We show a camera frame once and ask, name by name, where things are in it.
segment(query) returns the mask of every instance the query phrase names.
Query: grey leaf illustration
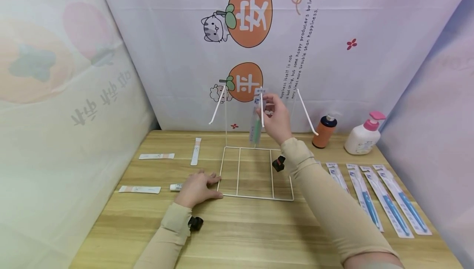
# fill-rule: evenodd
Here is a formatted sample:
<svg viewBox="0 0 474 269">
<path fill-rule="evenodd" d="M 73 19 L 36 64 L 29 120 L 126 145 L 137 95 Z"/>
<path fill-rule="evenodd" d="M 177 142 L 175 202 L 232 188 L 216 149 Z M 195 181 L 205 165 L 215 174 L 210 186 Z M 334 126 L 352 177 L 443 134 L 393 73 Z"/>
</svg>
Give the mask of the grey leaf illustration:
<svg viewBox="0 0 474 269">
<path fill-rule="evenodd" d="M 41 82 L 49 81 L 50 69 L 56 64 L 56 54 L 24 44 L 19 45 L 19 53 L 18 59 L 10 64 L 10 74 L 24 78 L 32 77 Z"/>
<path fill-rule="evenodd" d="M 101 67 L 104 65 L 111 65 L 112 58 L 115 54 L 115 49 L 109 46 L 97 47 L 97 53 L 92 57 L 91 64 L 96 67 Z"/>
</svg>

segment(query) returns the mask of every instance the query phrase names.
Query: pink pump cap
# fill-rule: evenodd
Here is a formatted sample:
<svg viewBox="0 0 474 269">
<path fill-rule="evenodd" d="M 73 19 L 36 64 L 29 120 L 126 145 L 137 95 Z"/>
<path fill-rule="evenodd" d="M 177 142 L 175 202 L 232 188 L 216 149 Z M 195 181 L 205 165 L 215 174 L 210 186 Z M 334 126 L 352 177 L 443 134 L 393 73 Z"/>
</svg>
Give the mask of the pink pump cap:
<svg viewBox="0 0 474 269">
<path fill-rule="evenodd" d="M 379 111 L 370 112 L 370 116 L 373 120 L 367 119 L 367 121 L 364 123 L 364 128 L 369 131 L 377 131 L 379 128 L 378 120 L 385 120 L 386 117 Z"/>
</svg>

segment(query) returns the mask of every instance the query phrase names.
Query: lotion bottle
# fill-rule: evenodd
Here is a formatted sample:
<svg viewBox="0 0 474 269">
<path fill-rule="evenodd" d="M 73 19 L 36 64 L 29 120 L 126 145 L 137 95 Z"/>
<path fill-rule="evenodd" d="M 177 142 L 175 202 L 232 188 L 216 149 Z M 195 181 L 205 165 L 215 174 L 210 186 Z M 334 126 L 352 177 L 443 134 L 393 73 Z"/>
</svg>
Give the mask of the lotion bottle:
<svg viewBox="0 0 474 269">
<path fill-rule="evenodd" d="M 337 120 L 335 114 L 328 114 L 321 118 L 316 132 L 319 135 L 314 135 L 312 144 L 316 148 L 325 148 L 328 145 L 329 139 L 336 129 Z"/>
<path fill-rule="evenodd" d="M 380 139 L 380 132 L 378 131 L 380 124 L 378 121 L 385 120 L 386 117 L 378 111 L 371 112 L 370 117 L 364 124 L 352 129 L 344 144 L 344 148 L 349 154 L 368 154 Z"/>
</svg>

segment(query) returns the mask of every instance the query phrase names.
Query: person's left hand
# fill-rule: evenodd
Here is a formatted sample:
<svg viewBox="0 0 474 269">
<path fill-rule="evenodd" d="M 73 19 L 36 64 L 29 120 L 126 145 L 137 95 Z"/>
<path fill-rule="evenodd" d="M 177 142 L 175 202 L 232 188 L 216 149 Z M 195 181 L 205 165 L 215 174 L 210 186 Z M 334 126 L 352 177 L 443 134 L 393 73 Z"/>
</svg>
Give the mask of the person's left hand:
<svg viewBox="0 0 474 269">
<path fill-rule="evenodd" d="M 200 169 L 199 172 L 188 176 L 174 202 L 193 209 L 194 206 L 208 199 L 222 199 L 224 195 L 221 192 L 208 189 L 208 185 L 213 185 L 220 180 L 221 177 L 216 176 L 214 172 L 206 175 L 204 170 Z"/>
</svg>

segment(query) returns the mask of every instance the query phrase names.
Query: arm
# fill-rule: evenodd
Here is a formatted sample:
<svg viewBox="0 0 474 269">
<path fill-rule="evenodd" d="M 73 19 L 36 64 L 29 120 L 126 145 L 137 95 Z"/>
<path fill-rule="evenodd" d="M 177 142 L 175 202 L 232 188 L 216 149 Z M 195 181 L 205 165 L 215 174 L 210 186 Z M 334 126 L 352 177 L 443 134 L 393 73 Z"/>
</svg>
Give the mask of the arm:
<svg viewBox="0 0 474 269">
<path fill-rule="evenodd" d="M 268 116 L 257 110 L 265 119 L 266 132 L 281 146 L 286 168 L 339 252 L 344 268 L 368 268 L 375 263 L 403 268 L 396 252 L 364 210 L 316 163 L 306 145 L 292 137 L 290 114 L 278 95 L 266 94 L 264 100 L 265 110 L 274 112 Z"/>
<path fill-rule="evenodd" d="M 134 269 L 174 268 L 181 248 L 191 234 L 188 228 L 191 210 L 207 199 L 223 197 L 221 192 L 209 190 L 207 187 L 220 180 L 221 177 L 215 173 L 205 175 L 203 170 L 188 177 L 161 220 L 160 228 L 135 263 Z"/>
<path fill-rule="evenodd" d="M 181 248 L 191 234 L 188 228 L 190 218 L 191 209 L 177 203 L 171 204 L 134 269 L 174 268 Z"/>
</svg>

